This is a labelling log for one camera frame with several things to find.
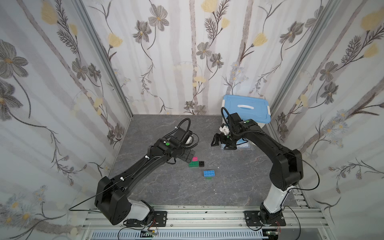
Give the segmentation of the dark green long lego brick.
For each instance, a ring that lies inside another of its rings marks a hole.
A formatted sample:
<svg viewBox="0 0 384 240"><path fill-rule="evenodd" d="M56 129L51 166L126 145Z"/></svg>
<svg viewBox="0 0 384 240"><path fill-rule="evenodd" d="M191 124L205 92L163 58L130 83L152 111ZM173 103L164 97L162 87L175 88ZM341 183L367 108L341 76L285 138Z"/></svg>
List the dark green long lego brick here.
<svg viewBox="0 0 384 240"><path fill-rule="evenodd" d="M189 167L190 168L196 168L196 167L199 167L199 166L200 166L200 163L198 161L190 162L189 163Z"/></svg>

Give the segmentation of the blue lego brick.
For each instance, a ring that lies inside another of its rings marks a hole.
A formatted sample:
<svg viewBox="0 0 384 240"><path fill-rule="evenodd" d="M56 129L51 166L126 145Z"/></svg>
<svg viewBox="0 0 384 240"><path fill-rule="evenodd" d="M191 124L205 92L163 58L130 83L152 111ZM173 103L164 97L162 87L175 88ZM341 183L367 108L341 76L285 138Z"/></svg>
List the blue lego brick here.
<svg viewBox="0 0 384 240"><path fill-rule="evenodd" d="M203 173L205 178L212 178L216 175L214 170L206 170L206 171L203 171Z"/></svg>

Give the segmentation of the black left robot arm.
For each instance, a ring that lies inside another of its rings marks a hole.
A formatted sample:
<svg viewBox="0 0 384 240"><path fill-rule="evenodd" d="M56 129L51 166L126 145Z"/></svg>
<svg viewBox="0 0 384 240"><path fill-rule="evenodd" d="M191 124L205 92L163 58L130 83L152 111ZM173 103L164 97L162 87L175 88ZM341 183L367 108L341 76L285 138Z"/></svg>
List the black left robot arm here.
<svg viewBox="0 0 384 240"><path fill-rule="evenodd" d="M112 225L124 221L138 221L148 225L155 210L147 202L129 199L137 184L170 159L190 163L194 157L194 133L181 128L170 136L160 138L139 161L113 178L98 182L95 206Z"/></svg>

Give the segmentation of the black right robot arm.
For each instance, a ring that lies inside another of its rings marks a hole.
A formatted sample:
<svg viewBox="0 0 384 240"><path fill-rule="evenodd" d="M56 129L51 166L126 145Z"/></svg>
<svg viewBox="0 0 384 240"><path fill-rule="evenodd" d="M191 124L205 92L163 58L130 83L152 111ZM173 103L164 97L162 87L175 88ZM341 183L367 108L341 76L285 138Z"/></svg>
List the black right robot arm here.
<svg viewBox="0 0 384 240"><path fill-rule="evenodd" d="M304 177L302 154L275 141L252 119L242 120L237 113L230 114L224 107L221 114L224 123L220 133L215 134L212 147L221 144L224 150L236 150L238 141L245 140L256 145L272 162L269 173L272 185L259 211L260 222L271 225L283 217L283 203Z"/></svg>

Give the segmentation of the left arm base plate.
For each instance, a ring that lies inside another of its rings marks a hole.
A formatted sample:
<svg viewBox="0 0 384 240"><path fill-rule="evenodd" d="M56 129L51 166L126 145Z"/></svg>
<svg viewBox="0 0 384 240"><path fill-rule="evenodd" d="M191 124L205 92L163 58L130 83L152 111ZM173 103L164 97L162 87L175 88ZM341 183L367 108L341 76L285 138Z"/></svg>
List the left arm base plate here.
<svg viewBox="0 0 384 240"><path fill-rule="evenodd" d="M123 225L125 227L158 227L163 228L166 227L168 220L168 212L167 211L154 211L150 212L149 216L144 220L134 220L127 219L123 221Z"/></svg>

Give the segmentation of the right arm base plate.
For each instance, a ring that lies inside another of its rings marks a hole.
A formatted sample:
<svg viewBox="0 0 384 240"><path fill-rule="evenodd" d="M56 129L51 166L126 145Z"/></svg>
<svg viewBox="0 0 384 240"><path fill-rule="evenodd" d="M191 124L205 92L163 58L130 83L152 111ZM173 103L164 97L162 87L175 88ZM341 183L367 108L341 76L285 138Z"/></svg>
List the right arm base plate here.
<svg viewBox="0 0 384 240"><path fill-rule="evenodd" d="M285 227L286 221L283 212L270 214L268 211L244 211L248 227Z"/></svg>

